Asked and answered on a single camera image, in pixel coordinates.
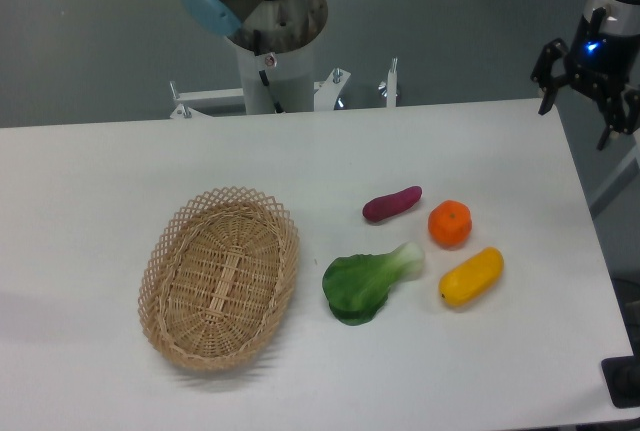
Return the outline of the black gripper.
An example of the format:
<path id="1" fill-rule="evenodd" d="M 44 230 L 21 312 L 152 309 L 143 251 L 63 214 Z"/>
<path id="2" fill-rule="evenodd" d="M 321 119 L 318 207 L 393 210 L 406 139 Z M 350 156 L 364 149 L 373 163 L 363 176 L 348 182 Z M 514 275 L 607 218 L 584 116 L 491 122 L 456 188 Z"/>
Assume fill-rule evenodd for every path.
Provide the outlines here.
<path id="1" fill-rule="evenodd" d="M 596 101 L 605 128 L 596 145 L 601 151 L 613 133 L 631 135 L 639 129 L 639 90 L 629 88 L 629 75 L 639 53 L 639 34 L 620 34 L 610 29 L 610 6 L 597 6 L 589 18 L 582 17 L 570 50 L 561 38 L 545 44 L 530 75 L 542 92 L 538 114 L 547 114 L 561 88 L 569 84 L 566 74 L 553 75 L 553 67 L 565 59 L 573 79 L 571 86 Z"/>

